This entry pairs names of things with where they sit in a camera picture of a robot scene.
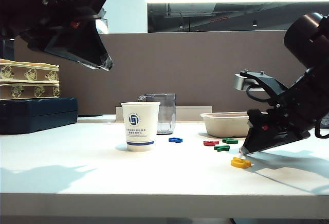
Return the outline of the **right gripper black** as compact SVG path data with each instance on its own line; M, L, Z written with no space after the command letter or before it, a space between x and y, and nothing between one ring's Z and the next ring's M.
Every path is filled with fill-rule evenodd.
M310 130L309 89L288 89L279 95L258 101L267 102L272 108L265 114L258 109L250 109L247 112L249 132L240 148L242 155L310 137L307 132Z

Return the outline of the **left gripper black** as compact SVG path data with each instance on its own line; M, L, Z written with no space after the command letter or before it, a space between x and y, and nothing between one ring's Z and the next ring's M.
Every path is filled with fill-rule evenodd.
M110 70L113 60L96 29L106 0L63 0L45 10L41 20L21 38L33 51L81 63L91 69Z

